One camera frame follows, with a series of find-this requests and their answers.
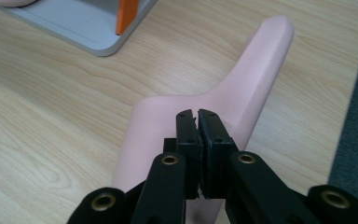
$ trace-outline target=gray tray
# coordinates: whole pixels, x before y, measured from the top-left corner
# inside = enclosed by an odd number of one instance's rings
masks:
[[[108,56],[124,44],[157,0],[139,0],[138,15],[116,35],[117,0],[38,0],[26,7],[1,7],[37,28],[97,56]]]

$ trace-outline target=pink foam block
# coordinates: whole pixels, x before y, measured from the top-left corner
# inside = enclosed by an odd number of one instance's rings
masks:
[[[112,187],[128,191],[146,179],[153,159],[162,152],[164,138],[176,136],[176,114],[186,109],[194,115],[200,108],[217,113],[238,148],[245,150],[293,36],[286,17],[266,19],[248,39],[228,76],[212,90],[150,97],[136,104]],[[186,223],[214,223],[221,202],[187,201]]]

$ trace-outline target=wooden table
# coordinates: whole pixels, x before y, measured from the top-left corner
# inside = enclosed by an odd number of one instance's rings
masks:
[[[247,148],[307,193],[327,180],[351,98],[358,1],[159,0],[105,58],[0,10],[0,223],[65,223],[109,186],[136,102],[209,90],[275,15],[296,36]]]

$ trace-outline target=orange handle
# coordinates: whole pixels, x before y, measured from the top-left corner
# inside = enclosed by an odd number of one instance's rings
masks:
[[[117,11],[116,34],[121,35],[135,19],[139,0],[119,0]]]

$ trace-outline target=pink l-shaped object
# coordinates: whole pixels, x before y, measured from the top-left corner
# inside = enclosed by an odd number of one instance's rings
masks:
[[[251,137],[294,36],[284,16],[269,18],[249,37],[243,54],[215,88],[197,95],[161,95],[137,103],[116,167],[112,187],[124,192],[147,178],[164,138],[176,136],[175,116],[192,109],[213,111],[223,121],[239,150]],[[187,201],[186,223],[214,223],[222,200]]]

